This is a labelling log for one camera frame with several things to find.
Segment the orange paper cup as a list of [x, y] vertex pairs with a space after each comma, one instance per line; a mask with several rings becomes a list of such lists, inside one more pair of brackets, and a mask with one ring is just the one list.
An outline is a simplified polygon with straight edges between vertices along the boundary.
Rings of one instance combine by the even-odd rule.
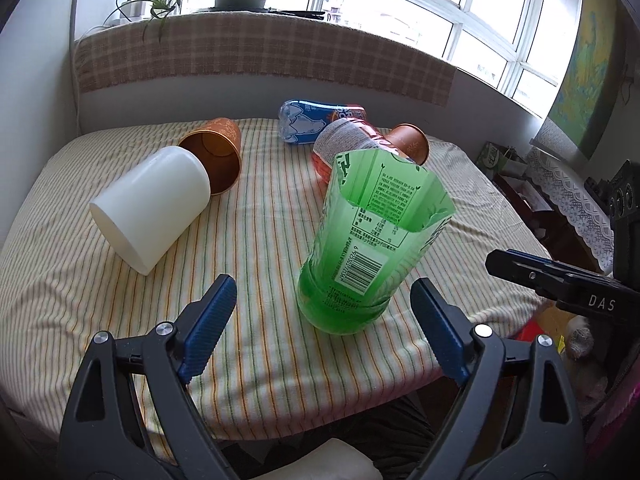
[[423, 165], [430, 154], [425, 133], [413, 124], [399, 124], [385, 135], [385, 139], [416, 164]]
[[227, 192], [239, 179], [241, 171], [241, 130], [230, 118], [218, 117], [198, 127], [178, 143], [204, 166], [210, 192]]

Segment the striped table cloth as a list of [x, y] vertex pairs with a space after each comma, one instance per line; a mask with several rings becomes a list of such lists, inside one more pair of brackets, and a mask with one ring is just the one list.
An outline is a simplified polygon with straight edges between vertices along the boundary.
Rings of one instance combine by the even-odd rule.
[[112, 181], [191, 130], [187, 122], [85, 134], [41, 170], [1, 252], [1, 391], [50, 437], [91, 337], [147, 333], [203, 296], [219, 274], [238, 303], [190, 393], [224, 440], [292, 436], [403, 396], [439, 366], [402, 284], [362, 332], [333, 337], [296, 304], [299, 270], [326, 189], [309, 148], [288, 145], [269, 119], [243, 119], [242, 169], [148, 275], [119, 258], [89, 204]]

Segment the brown plaid sill cloth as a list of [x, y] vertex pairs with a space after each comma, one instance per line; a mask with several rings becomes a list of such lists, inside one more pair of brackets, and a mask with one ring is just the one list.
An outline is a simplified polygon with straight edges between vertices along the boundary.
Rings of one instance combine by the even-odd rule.
[[341, 25], [253, 12], [171, 16], [102, 30], [75, 44], [82, 93], [187, 76], [318, 80], [447, 104], [456, 69], [400, 42]]

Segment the green cut bottle cup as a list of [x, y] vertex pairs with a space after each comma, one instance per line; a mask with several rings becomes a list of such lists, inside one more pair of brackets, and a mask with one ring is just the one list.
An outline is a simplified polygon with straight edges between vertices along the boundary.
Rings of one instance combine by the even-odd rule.
[[431, 170], [383, 150], [336, 155], [297, 283], [304, 317], [332, 335], [363, 330], [386, 310], [455, 212]]

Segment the white lace cloth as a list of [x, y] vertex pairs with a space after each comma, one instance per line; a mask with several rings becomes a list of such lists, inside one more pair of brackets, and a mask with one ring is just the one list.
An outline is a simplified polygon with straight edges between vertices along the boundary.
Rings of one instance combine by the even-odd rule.
[[596, 259], [600, 270], [613, 272], [614, 233], [610, 219], [588, 194], [574, 172], [545, 152], [532, 148], [526, 156], [526, 174], [546, 194]]

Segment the blue cut bottle cup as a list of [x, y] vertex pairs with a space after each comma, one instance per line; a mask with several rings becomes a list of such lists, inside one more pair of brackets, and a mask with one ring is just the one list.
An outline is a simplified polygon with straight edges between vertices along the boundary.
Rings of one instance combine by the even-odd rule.
[[313, 144], [327, 125], [340, 118], [366, 119], [367, 112], [357, 104], [287, 100], [278, 114], [279, 136], [288, 144]]

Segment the white plastic cup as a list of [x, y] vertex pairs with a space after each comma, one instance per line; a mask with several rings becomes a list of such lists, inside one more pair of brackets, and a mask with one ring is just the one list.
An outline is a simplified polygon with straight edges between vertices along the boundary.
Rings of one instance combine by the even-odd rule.
[[166, 146], [90, 200], [89, 210], [116, 255], [146, 275], [209, 197], [203, 164], [184, 148]]

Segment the wall map poster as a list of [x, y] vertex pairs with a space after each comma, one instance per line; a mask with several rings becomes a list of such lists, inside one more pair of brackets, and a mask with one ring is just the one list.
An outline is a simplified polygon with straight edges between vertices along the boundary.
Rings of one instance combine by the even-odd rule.
[[587, 165], [617, 100], [625, 50], [620, 0], [582, 0], [570, 62], [534, 148], [576, 171]]

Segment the plush toy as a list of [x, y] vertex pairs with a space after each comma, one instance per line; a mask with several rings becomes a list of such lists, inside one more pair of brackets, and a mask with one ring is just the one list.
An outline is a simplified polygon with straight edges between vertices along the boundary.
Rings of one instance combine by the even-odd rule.
[[600, 401], [608, 378], [596, 357], [596, 336], [588, 318], [571, 318], [565, 327], [564, 342], [561, 356], [577, 400], [587, 404]]

